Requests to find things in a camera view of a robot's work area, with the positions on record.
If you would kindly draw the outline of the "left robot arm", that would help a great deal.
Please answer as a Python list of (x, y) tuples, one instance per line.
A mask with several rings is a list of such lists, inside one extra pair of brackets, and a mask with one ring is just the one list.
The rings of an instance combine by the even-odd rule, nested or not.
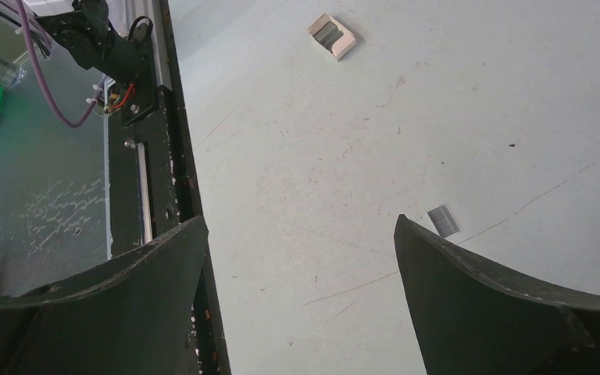
[(154, 24), (149, 17), (136, 18), (124, 37), (111, 24), (105, 1), (74, 1), (69, 12), (34, 19), (80, 67), (95, 68), (114, 80), (106, 112), (115, 114), (123, 126), (143, 120), (159, 107)]

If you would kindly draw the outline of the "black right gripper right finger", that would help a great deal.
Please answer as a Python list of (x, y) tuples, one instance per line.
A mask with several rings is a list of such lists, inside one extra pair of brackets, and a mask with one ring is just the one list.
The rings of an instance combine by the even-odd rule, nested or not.
[(600, 374), (600, 295), (510, 269), (406, 216), (394, 241), (429, 374)]

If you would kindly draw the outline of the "silver staple strip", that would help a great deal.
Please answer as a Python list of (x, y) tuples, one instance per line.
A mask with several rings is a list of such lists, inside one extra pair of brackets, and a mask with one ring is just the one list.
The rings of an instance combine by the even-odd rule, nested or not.
[(440, 205), (427, 212), (437, 233), (442, 238), (447, 238), (459, 232), (459, 227), (446, 205)]

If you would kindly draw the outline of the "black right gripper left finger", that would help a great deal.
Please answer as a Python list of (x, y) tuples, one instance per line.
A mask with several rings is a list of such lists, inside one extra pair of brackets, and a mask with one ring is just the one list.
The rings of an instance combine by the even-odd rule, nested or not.
[(87, 271), (0, 297), (0, 374), (178, 374), (208, 234), (197, 216)]

